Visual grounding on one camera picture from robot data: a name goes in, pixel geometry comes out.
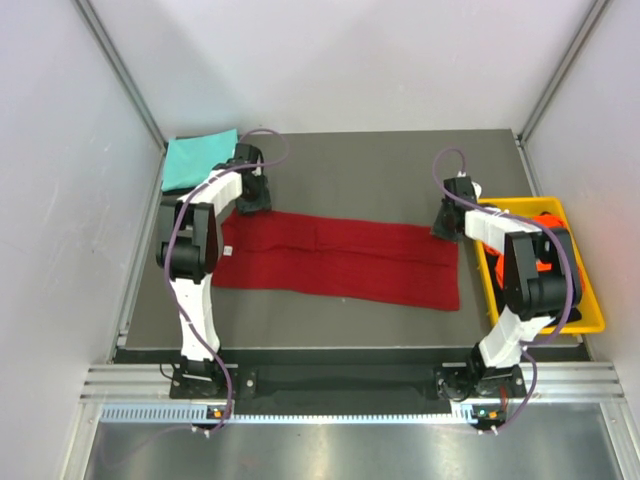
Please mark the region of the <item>dark red t-shirt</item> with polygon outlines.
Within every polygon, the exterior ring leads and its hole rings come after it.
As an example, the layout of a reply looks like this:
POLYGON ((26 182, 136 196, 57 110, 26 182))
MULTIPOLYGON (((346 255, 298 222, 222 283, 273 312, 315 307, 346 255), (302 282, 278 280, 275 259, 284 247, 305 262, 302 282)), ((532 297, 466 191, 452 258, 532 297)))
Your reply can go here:
POLYGON ((222 234, 218 288, 460 307, 458 247, 427 226, 270 211, 232 213, 222 234))

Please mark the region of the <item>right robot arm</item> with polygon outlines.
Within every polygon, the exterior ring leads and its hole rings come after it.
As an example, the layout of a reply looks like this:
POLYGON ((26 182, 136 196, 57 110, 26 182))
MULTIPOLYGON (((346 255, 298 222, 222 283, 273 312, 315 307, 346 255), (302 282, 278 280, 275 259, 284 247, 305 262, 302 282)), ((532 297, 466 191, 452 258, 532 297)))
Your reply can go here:
POLYGON ((557 320, 563 324, 582 298, 569 231, 478 203, 471 178, 438 184, 444 194, 432 233, 444 240, 479 241, 503 258, 504 308, 465 365, 468 394, 487 396, 510 382, 525 349, 557 320))

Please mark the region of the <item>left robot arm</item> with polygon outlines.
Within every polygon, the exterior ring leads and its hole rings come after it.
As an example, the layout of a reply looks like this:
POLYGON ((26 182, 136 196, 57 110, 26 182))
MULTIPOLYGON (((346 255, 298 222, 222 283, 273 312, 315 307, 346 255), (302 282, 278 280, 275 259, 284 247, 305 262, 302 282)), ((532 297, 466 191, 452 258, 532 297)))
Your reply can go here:
POLYGON ((182 332, 180 357, 170 362, 174 399, 228 393, 213 319, 212 277, 219 259, 217 217, 231 204, 242 214, 271 208, 264 156, 254 145, 238 143, 231 158, 190 192, 160 204, 156 262, 176 301, 182 332))

